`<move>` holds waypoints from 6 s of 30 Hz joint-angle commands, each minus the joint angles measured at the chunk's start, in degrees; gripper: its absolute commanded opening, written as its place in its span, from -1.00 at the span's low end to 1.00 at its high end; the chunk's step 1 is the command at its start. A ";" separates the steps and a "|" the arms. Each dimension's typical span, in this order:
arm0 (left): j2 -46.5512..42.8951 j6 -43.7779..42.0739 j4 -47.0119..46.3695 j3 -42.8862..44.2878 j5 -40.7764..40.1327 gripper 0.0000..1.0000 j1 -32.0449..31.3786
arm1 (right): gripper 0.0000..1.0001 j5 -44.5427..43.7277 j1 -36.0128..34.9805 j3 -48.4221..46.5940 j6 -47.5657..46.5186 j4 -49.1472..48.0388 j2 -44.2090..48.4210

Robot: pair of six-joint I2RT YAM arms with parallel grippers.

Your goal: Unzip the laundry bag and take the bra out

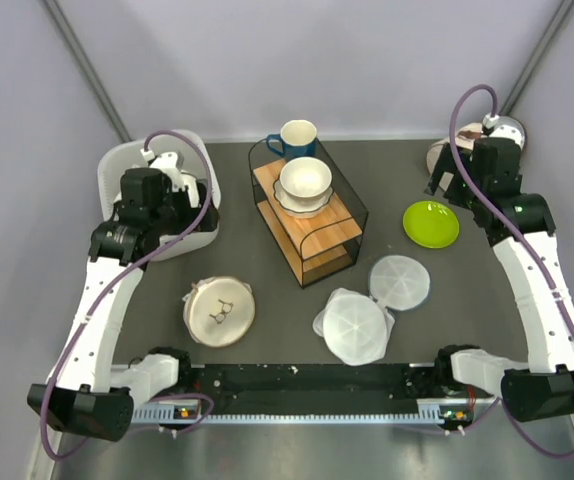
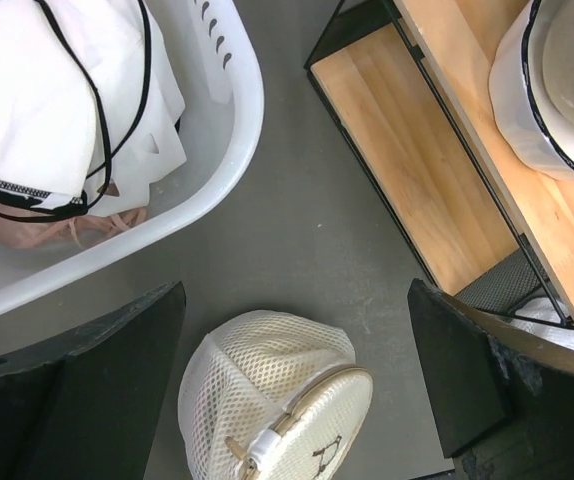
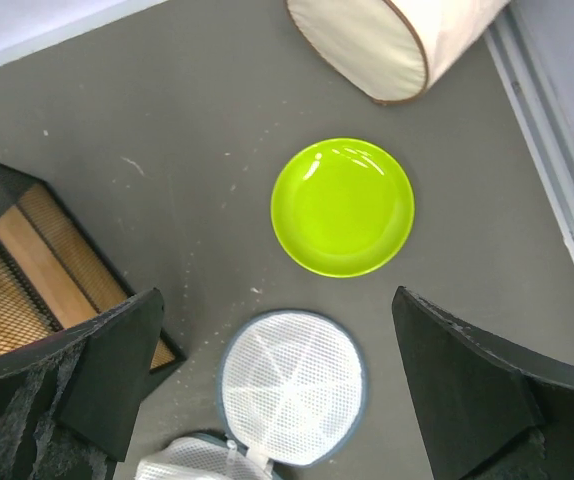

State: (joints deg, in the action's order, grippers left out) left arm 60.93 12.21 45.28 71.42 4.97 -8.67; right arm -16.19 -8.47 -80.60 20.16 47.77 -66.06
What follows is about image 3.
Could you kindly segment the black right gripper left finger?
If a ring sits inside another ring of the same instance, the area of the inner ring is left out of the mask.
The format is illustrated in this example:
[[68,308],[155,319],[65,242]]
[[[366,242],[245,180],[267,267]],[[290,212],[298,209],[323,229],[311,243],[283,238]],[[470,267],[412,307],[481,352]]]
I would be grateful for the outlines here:
[[0,479],[110,479],[164,316],[156,289],[0,355]]

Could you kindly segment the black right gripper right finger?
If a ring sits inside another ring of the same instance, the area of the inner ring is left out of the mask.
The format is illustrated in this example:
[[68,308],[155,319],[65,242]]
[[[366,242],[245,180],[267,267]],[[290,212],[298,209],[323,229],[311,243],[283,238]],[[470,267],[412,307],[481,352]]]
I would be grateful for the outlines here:
[[574,479],[574,366],[399,287],[392,316],[436,479]]

